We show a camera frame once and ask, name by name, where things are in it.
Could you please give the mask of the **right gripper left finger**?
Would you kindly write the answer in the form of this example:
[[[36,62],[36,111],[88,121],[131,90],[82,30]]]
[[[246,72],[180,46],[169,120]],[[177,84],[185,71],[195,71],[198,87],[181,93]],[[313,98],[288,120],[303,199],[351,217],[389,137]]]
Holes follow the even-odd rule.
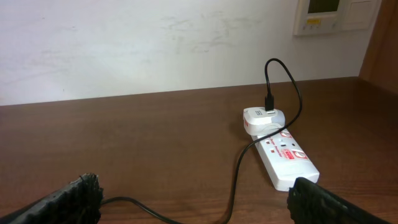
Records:
[[[81,175],[63,188],[1,217],[1,224],[97,224],[103,189],[98,176]]]

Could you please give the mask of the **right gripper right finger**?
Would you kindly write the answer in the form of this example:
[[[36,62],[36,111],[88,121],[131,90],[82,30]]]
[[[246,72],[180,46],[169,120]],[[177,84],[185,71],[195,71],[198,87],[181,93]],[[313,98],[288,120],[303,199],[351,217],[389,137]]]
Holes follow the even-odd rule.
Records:
[[[295,224],[389,224],[304,177],[289,189],[287,208]]]

